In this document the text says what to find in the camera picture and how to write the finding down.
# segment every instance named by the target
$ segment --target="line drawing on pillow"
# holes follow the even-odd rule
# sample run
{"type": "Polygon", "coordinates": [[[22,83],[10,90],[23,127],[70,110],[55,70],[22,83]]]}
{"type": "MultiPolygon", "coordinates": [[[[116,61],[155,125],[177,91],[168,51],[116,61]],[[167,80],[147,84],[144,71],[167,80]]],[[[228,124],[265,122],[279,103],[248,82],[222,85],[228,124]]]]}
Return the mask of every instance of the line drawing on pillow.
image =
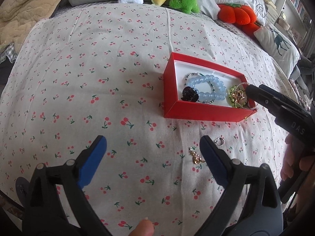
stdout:
{"type": "Polygon", "coordinates": [[[286,45],[286,47],[289,49],[289,47],[288,47],[288,45],[287,44],[289,44],[285,39],[283,39],[283,37],[276,31],[276,30],[274,30],[274,29],[272,29],[272,28],[269,28],[269,30],[271,31],[271,32],[274,32],[275,34],[277,34],[277,36],[275,37],[275,44],[277,45],[277,50],[278,50],[278,53],[279,53],[279,55],[280,56],[282,56],[282,54],[280,54],[280,52],[279,52],[279,47],[281,48],[281,49],[283,49],[283,50],[285,50],[285,51],[287,51],[287,49],[285,49],[285,48],[283,48],[282,46],[281,46],[281,43],[282,42],[284,42],[284,44],[286,45]]]}
{"type": "Polygon", "coordinates": [[[263,18],[266,17],[266,12],[264,12],[264,7],[261,3],[256,5],[256,9],[263,18]]]}

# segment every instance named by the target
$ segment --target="hand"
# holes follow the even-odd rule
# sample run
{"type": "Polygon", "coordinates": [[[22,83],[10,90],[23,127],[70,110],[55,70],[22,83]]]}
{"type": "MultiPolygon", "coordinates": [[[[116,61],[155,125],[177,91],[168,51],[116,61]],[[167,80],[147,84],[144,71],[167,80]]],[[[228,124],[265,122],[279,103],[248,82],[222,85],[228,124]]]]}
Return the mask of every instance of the hand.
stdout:
{"type": "Polygon", "coordinates": [[[137,227],[129,234],[129,236],[153,236],[154,225],[153,223],[145,218],[139,222],[137,227]]]}
{"type": "MultiPolygon", "coordinates": [[[[286,180],[288,177],[293,177],[293,168],[292,165],[294,164],[295,157],[292,150],[292,142],[293,142],[293,136],[289,134],[286,139],[285,143],[288,145],[287,149],[284,154],[283,158],[283,167],[281,169],[280,175],[282,180],[286,180]]],[[[300,161],[300,169],[302,171],[308,171],[313,164],[315,159],[315,156],[308,156],[304,157],[300,161]]],[[[297,204],[296,204],[296,212],[298,213],[305,203],[308,201],[309,197],[311,196],[311,193],[314,189],[315,185],[315,166],[311,169],[308,177],[306,178],[304,184],[298,191],[298,198],[297,198],[297,204]]]]}

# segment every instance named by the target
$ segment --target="pillow with deer print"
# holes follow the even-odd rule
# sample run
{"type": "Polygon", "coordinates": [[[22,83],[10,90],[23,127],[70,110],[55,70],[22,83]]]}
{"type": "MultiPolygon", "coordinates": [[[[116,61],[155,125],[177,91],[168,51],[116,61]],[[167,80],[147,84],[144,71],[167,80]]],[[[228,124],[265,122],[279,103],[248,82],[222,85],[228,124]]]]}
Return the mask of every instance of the pillow with deer print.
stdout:
{"type": "Polygon", "coordinates": [[[289,79],[295,65],[300,60],[300,53],[294,44],[270,23],[255,31],[254,36],[289,79]]]}

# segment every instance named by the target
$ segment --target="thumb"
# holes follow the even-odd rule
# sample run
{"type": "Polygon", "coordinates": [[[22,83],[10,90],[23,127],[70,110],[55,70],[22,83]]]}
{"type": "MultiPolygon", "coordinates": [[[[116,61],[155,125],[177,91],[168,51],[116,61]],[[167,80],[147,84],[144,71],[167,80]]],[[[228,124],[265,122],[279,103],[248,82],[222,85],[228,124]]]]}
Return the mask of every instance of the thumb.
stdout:
{"type": "Polygon", "coordinates": [[[147,218],[141,220],[129,236],[153,236],[154,225],[147,218]]]}

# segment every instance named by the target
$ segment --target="blue beaded bracelet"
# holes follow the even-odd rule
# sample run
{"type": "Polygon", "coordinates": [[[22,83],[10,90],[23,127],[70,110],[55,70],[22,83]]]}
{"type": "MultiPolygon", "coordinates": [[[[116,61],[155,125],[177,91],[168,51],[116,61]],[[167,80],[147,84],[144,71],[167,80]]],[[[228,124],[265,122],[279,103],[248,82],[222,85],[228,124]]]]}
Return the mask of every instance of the blue beaded bracelet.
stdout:
{"type": "Polygon", "coordinates": [[[202,75],[201,73],[191,73],[186,76],[185,78],[185,86],[192,88],[199,96],[198,102],[211,104],[215,100],[224,100],[227,96],[226,87],[224,83],[219,80],[218,77],[213,75],[202,75]],[[211,86],[213,91],[211,93],[206,92],[199,92],[198,89],[195,88],[195,85],[201,82],[208,82],[211,86]],[[215,91],[213,84],[217,85],[217,91],[215,91]]]}

